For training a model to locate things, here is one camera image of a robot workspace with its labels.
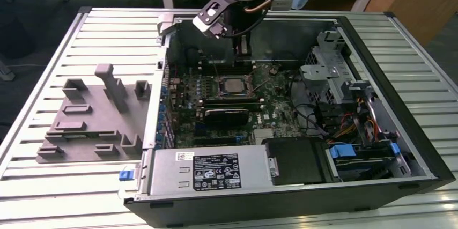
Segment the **slotted aluminum table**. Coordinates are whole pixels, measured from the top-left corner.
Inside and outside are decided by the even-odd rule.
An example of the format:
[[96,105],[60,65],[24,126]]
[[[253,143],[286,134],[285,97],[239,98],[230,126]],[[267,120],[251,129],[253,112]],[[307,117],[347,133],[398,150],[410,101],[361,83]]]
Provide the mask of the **slotted aluminum table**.
[[[39,164],[36,151],[63,102],[68,78],[102,85],[96,64],[112,63],[124,84],[153,80],[166,49],[157,43],[162,14],[197,10],[82,9],[0,146],[2,228],[150,228],[123,206],[119,171],[138,161]],[[454,176],[458,176],[458,88],[396,18],[382,13],[307,12],[347,16]],[[298,14],[298,12],[275,13]],[[458,182],[412,195],[378,210],[235,222],[194,228],[456,228]]]

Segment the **blue connector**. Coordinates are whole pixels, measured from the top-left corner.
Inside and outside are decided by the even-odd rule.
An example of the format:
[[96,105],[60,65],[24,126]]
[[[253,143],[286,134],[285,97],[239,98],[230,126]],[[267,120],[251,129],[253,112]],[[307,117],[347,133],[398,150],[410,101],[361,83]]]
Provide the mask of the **blue connector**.
[[392,146],[394,155],[397,156],[397,155],[401,153],[400,146],[398,146],[398,144],[396,144],[396,143],[392,143],[390,146]]
[[339,144],[330,148],[333,158],[356,157],[357,153],[351,144]]
[[161,105],[159,105],[159,112],[163,112],[163,111],[166,111],[166,105],[165,105],[165,104],[161,104]]
[[162,142],[163,141],[163,135],[162,134],[157,134],[157,142]]
[[120,171],[120,181],[134,181],[134,170]]
[[245,135],[235,136],[235,142],[237,142],[237,143],[241,143],[241,141],[243,140],[243,138],[245,138]]

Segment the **blue latch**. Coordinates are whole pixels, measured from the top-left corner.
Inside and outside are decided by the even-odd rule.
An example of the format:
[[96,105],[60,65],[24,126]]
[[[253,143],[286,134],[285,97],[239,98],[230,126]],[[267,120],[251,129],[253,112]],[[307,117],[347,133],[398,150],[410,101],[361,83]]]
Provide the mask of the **blue latch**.
[[120,181],[134,181],[134,170],[120,171]]
[[341,157],[356,157],[357,153],[353,149],[351,144],[339,144],[330,148],[331,157],[341,158]]
[[397,156],[401,153],[400,146],[396,143],[392,143],[390,146],[392,146],[394,155]]

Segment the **floor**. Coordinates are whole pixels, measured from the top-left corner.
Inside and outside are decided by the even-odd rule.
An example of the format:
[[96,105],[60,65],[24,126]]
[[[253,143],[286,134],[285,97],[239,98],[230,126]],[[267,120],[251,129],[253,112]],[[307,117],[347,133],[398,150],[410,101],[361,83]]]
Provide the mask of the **floor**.
[[[209,0],[175,0],[178,8],[199,8]],[[0,142],[23,108],[46,65],[67,32],[80,6],[162,8],[162,0],[0,0],[0,12],[14,12],[36,42],[27,57],[0,58],[16,74],[12,82],[0,81]],[[426,50],[458,83],[458,15],[453,17]]]

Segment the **warning label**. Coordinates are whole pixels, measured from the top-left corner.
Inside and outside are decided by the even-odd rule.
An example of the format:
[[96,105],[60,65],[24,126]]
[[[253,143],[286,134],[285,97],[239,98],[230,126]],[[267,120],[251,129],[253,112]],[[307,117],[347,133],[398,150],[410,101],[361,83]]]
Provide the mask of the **warning label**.
[[194,156],[195,191],[242,188],[237,154]]

